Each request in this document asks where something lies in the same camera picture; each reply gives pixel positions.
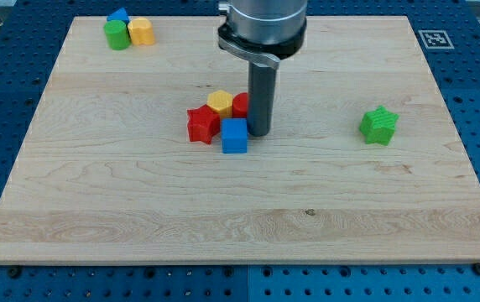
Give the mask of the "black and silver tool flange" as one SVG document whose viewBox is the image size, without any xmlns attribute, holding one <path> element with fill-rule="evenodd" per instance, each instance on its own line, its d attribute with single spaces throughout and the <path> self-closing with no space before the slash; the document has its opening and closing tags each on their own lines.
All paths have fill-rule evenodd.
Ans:
<svg viewBox="0 0 480 302">
<path fill-rule="evenodd" d="M 258 44 L 241 38 L 227 23 L 224 23 L 217 30 L 218 47 L 249 63 L 277 70 L 282 60 L 300 50 L 304 43 L 306 28 L 307 21 L 304 20 L 299 31 L 290 39 L 277 44 Z"/>
</svg>

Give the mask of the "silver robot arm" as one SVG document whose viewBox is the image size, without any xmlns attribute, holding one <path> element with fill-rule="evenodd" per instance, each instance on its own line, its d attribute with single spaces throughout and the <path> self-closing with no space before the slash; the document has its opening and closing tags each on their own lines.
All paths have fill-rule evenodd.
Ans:
<svg viewBox="0 0 480 302">
<path fill-rule="evenodd" d="M 277 73 L 302 47 L 307 0 L 230 0 L 218 30 L 218 46 L 248 62 L 248 132 L 269 133 Z"/>
</svg>

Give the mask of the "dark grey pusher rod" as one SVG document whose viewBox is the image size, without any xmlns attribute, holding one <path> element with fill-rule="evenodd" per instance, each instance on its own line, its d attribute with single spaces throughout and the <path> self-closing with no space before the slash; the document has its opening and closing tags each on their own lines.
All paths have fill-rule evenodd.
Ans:
<svg viewBox="0 0 480 302">
<path fill-rule="evenodd" d="M 262 137 L 269 133 L 273 114 L 276 70 L 250 63 L 248 66 L 248 131 Z"/>
</svg>

